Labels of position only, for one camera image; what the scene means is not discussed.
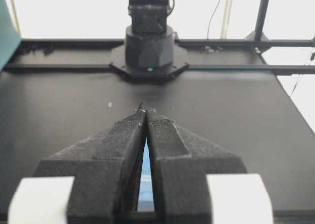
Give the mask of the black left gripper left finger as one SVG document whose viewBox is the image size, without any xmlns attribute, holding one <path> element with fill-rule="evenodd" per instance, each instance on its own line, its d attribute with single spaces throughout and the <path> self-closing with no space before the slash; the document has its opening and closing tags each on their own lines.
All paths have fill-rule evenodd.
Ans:
<svg viewBox="0 0 315 224">
<path fill-rule="evenodd" d="M 35 177 L 73 176 L 67 208 L 70 224 L 112 224 L 115 216 L 138 207 L 146 112 L 115 122 L 42 159 Z"/>
</svg>

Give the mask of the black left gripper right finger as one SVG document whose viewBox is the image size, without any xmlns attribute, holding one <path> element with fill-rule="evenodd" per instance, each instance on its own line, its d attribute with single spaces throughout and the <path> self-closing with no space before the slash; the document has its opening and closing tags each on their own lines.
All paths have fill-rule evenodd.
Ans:
<svg viewBox="0 0 315 224">
<path fill-rule="evenodd" d="M 166 224 L 209 224 L 206 176 L 246 173 L 242 159 L 153 109 L 146 121 L 155 210 Z"/>
</svg>

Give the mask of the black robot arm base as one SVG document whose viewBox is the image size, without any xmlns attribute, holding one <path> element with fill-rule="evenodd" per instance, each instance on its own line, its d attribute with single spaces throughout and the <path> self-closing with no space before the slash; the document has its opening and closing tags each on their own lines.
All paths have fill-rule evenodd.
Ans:
<svg viewBox="0 0 315 224">
<path fill-rule="evenodd" d="M 111 50 L 110 66 L 132 78 L 172 77 L 188 67 L 187 51 L 168 25 L 174 0 L 129 0 L 131 25 L 123 45 Z"/>
</svg>

